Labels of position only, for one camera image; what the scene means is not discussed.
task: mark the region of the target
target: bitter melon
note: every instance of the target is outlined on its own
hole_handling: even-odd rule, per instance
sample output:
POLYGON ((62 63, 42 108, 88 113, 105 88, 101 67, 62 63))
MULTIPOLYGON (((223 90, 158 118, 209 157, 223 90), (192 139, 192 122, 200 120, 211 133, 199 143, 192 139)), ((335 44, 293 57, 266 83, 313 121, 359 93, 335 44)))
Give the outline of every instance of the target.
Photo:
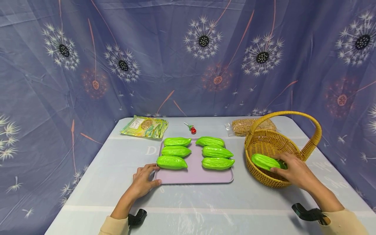
POLYGON ((202 166, 206 169, 225 170, 234 164, 235 160, 227 158, 204 158, 202 166))
POLYGON ((259 153, 253 154, 251 160, 256 166, 264 170, 270 171, 272 167, 287 169, 287 166, 284 164, 284 162, 278 161, 274 158, 270 158, 259 153))
POLYGON ((220 138, 210 137, 210 136, 203 136, 196 140, 196 144, 201 146, 218 146, 224 147, 224 141, 220 138))
POLYGON ((175 138, 166 138, 163 141, 163 144, 165 146, 175 146, 175 145, 181 145, 181 146, 188 146, 191 143, 191 138, 183 138, 183 137, 175 137, 175 138))
POLYGON ((202 155, 207 158, 230 158, 234 154, 222 147, 205 146, 202 149, 202 155))
POLYGON ((157 165, 161 168, 179 170, 182 168, 188 168, 184 159, 176 156, 160 156, 157 159, 157 165))
POLYGON ((187 147, 176 145, 176 146, 166 146, 162 149, 162 155, 168 156, 177 156, 177 157, 185 157, 190 154, 192 151, 187 147))

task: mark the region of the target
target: basket handle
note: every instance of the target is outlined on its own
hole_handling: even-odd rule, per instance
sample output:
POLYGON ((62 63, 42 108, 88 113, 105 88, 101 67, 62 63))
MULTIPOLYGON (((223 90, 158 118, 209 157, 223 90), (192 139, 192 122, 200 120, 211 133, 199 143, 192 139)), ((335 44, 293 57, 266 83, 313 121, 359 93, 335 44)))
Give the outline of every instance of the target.
POLYGON ((264 122, 264 121, 266 121, 266 120, 268 120, 268 119, 270 119, 272 117, 281 116, 281 115, 288 115, 288 114, 294 114, 294 115, 300 115, 300 116, 306 117, 306 118, 310 119, 313 122, 313 124, 315 125, 315 127, 316 127, 314 135, 308 141, 308 143, 303 147, 303 149, 300 151, 300 153, 303 156, 303 159, 306 160, 311 155, 311 153, 313 152, 313 150, 315 149, 315 147, 318 145, 318 143, 320 142, 321 135, 322 135, 322 129, 321 129, 320 124, 318 123, 318 121, 315 118, 313 118, 312 116, 310 116, 308 114, 302 113, 302 112, 297 112, 297 111, 279 111, 279 112, 273 112, 273 113, 267 114, 267 115, 262 116, 261 118, 257 119, 252 124, 252 126, 250 128, 250 137, 248 138, 247 146, 249 145, 249 143, 250 143, 250 141, 252 139, 252 136, 254 135, 254 133, 256 131, 256 128, 262 122, 264 122))

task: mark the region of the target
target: table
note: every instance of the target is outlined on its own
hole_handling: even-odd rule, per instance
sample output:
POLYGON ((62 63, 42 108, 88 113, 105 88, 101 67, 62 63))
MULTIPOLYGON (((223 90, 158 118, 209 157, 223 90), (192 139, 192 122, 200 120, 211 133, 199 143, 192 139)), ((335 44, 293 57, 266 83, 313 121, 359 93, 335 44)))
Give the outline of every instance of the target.
MULTIPOLYGON (((245 137, 228 136, 225 123, 249 117, 165 118, 167 137, 192 137, 183 122, 197 129, 195 138, 224 139, 236 159, 234 181, 212 185, 162 185, 139 199, 131 210, 147 211, 144 224, 130 234, 221 235, 221 234, 321 234, 316 222, 300 220, 291 210, 300 202, 307 209, 317 207, 304 191, 290 186, 271 189, 257 182, 245 165, 245 137)), ((121 195, 132 182, 138 167, 153 163, 161 140, 120 135, 132 118, 120 120, 87 169, 76 189, 49 227, 46 235, 97 234, 121 195)), ((288 117, 271 119, 279 132, 301 149, 308 137, 288 117)), ((376 231, 376 214, 353 190, 324 155, 315 149, 307 160, 313 173, 356 213, 368 231, 376 231)))

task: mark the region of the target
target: beige sleeve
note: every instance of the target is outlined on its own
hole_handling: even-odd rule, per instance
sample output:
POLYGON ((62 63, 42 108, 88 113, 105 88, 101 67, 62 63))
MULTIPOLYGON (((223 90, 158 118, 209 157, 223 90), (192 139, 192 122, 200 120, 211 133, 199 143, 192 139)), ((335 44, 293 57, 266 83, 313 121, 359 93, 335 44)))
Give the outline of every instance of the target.
POLYGON ((324 235, 368 235, 356 215, 345 209, 337 212, 323 212, 330 219, 329 225, 321 225, 324 235))
POLYGON ((128 218, 117 220, 107 216, 98 235, 128 235, 128 218))

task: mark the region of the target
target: lavender tray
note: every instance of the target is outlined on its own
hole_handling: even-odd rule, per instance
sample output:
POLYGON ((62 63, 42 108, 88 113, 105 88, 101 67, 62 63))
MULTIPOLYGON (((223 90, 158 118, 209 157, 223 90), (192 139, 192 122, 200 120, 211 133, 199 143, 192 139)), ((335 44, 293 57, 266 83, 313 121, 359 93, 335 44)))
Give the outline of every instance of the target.
MULTIPOLYGON (((222 171, 208 170, 202 167, 202 147, 196 145, 196 140, 197 139, 192 139, 191 144, 188 146, 192 153, 184 158, 188 165, 187 169, 168 170, 161 168, 155 173, 155 178, 161 179, 162 184, 232 182, 234 179, 234 174, 232 171, 233 166, 230 169, 222 171)), ((164 145, 162 142, 159 156, 161 155, 163 147, 164 145)))

